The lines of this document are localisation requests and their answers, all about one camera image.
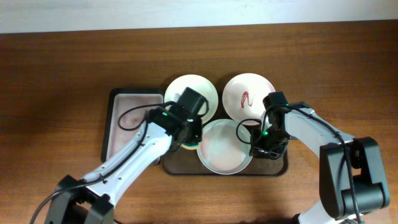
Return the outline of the green yellow sponge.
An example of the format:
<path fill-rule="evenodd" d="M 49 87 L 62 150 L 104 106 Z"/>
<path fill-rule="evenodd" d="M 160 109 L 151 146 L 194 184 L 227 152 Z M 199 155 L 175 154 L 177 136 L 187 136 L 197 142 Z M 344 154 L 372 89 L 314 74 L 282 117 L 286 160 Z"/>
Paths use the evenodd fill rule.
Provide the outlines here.
<path fill-rule="evenodd" d="M 197 149 L 199 149 L 200 148 L 200 142 L 196 142 L 196 143 L 185 143 L 185 144 L 182 144 L 181 146 L 184 148 L 184 149 L 187 149 L 187 150 L 197 150 Z"/>

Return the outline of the light blue plate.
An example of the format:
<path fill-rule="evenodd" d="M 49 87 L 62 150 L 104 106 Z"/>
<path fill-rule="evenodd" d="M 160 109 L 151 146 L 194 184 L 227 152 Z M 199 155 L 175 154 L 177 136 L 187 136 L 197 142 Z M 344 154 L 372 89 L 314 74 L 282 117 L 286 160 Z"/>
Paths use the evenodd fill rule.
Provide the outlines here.
<path fill-rule="evenodd" d="M 232 119 L 217 119 L 203 128 L 200 148 L 201 163 L 210 171 L 221 175 L 236 174 L 252 160 L 249 155 L 250 132 Z"/>

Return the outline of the cream plate with red stain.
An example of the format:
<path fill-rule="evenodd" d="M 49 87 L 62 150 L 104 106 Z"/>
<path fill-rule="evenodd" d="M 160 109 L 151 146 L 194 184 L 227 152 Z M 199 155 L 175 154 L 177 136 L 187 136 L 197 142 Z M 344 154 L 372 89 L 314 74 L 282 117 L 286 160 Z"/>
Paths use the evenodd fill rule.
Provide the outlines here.
<path fill-rule="evenodd" d="M 209 102 L 209 110 L 202 117 L 202 123 L 207 123 L 216 113 L 218 108 L 218 93 L 215 86 L 205 77 L 199 75 L 183 75 L 176 78 L 166 89 L 164 102 L 175 101 L 181 97 L 184 89 L 189 87 L 203 95 Z"/>

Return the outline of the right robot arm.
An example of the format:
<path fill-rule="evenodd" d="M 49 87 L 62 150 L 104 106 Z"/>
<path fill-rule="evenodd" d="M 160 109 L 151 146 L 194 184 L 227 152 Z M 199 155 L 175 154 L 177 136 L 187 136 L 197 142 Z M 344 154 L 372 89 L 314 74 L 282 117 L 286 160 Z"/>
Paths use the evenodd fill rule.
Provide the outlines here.
<path fill-rule="evenodd" d="M 294 223 L 361 223 L 361 216 L 389 206 L 379 144 L 356 138 L 321 119 L 306 103 L 288 103 L 282 92 L 263 99 L 261 129 L 252 133 L 250 155 L 278 160 L 298 139 L 318 158 L 319 201 L 294 216 Z"/>

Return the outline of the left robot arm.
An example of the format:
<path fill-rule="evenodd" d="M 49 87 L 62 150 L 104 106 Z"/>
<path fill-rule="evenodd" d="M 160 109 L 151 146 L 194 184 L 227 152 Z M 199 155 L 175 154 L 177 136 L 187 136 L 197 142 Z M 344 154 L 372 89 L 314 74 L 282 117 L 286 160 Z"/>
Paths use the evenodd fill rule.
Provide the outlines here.
<path fill-rule="evenodd" d="M 178 101 L 152 105 L 137 134 L 114 156 L 80 180 L 64 177 L 45 199 L 46 223 L 113 223 L 114 209 L 139 175 L 173 143 L 201 141 L 202 106 L 208 100 L 187 87 Z"/>

